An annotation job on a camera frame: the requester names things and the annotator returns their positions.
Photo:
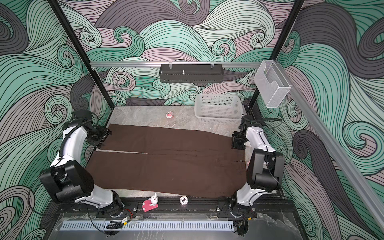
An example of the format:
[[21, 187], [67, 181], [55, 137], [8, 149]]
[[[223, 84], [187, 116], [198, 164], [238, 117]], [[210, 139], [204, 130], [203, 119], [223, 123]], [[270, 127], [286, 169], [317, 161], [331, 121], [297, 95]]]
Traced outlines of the small pink white cupcake toy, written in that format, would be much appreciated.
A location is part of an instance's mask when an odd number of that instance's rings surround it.
[[167, 119], [171, 119], [171, 118], [173, 118], [173, 117], [174, 117], [174, 112], [169, 111], [169, 112], [166, 114], [166, 117], [167, 117]]

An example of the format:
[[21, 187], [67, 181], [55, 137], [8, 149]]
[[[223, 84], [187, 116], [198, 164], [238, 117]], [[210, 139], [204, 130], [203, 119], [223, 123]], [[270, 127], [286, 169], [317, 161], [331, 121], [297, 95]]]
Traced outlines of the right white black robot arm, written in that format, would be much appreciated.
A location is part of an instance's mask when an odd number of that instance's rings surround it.
[[247, 181], [232, 197], [231, 213], [239, 218], [251, 210], [262, 195], [277, 191], [282, 183], [285, 158], [269, 143], [259, 120], [243, 115], [239, 131], [232, 134], [232, 148], [252, 155], [247, 168]]

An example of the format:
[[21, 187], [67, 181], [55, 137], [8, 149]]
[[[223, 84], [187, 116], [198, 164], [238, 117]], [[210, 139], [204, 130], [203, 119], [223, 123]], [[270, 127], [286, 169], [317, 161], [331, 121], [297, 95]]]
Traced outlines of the black perforated wall tray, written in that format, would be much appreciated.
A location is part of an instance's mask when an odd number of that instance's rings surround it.
[[159, 75], [162, 83], [220, 83], [224, 69], [222, 65], [161, 65]]

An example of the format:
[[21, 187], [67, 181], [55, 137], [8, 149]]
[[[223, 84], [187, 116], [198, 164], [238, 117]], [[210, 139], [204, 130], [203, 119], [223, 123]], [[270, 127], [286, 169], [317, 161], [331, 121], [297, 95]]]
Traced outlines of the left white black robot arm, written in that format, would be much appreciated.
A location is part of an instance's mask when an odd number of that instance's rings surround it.
[[94, 123], [94, 113], [75, 111], [64, 123], [59, 152], [39, 180], [56, 204], [82, 203], [99, 209], [112, 218], [119, 217], [124, 205], [115, 191], [97, 186], [92, 175], [81, 165], [85, 143], [100, 148], [111, 131]]

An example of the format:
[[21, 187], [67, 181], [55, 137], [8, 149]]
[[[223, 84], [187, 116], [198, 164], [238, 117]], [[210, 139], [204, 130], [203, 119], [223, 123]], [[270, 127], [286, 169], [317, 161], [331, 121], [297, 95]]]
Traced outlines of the white plastic laundry basket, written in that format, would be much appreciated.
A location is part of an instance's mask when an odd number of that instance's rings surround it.
[[235, 125], [246, 114], [241, 99], [233, 95], [199, 94], [195, 117], [201, 123]]

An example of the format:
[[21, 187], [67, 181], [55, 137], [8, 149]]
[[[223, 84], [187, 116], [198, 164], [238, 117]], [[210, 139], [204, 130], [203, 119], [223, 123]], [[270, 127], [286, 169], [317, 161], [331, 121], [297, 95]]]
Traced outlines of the clear acrylic wall box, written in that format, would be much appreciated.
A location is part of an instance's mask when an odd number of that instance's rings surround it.
[[254, 82], [267, 108], [278, 108], [291, 90], [289, 78], [283, 66], [274, 60], [261, 62]]

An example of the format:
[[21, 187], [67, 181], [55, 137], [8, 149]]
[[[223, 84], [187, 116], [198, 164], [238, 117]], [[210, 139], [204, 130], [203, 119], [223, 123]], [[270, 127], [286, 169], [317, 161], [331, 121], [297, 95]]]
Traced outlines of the brown trousers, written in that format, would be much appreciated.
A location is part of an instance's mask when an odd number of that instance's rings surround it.
[[86, 170], [104, 189], [229, 197], [246, 183], [245, 152], [230, 137], [193, 130], [110, 125]]

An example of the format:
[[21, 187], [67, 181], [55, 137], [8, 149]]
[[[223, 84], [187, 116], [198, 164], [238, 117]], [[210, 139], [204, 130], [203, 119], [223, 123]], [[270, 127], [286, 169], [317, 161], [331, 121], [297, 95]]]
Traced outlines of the aluminium wall rail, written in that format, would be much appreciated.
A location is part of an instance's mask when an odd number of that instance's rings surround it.
[[222, 65], [223, 68], [241, 68], [241, 69], [254, 69], [261, 65], [258, 63], [248, 62], [140, 62], [140, 61], [95, 61], [90, 62], [92, 68], [159, 68], [161, 65]]

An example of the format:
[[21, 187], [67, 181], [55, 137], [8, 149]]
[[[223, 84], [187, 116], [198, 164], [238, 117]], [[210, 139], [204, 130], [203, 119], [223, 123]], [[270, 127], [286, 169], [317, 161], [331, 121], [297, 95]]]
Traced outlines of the pink card with bunny figure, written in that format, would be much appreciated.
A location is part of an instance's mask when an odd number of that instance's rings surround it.
[[157, 193], [154, 193], [148, 200], [143, 201], [142, 209], [144, 212], [151, 211], [158, 207], [158, 196]]

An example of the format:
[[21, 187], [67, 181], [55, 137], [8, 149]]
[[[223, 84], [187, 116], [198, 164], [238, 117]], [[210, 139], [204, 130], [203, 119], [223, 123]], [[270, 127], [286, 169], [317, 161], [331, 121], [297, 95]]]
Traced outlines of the black front mounting rail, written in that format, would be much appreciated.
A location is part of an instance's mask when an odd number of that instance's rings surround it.
[[142, 207], [144, 198], [122, 198], [123, 210], [115, 218], [141, 218], [151, 214], [206, 214], [217, 218], [246, 219], [254, 218], [257, 213], [286, 213], [294, 212], [293, 201], [279, 195], [263, 195], [250, 207], [241, 207], [234, 198], [188, 198], [188, 203], [182, 205], [177, 197], [159, 198], [158, 207], [145, 212]]

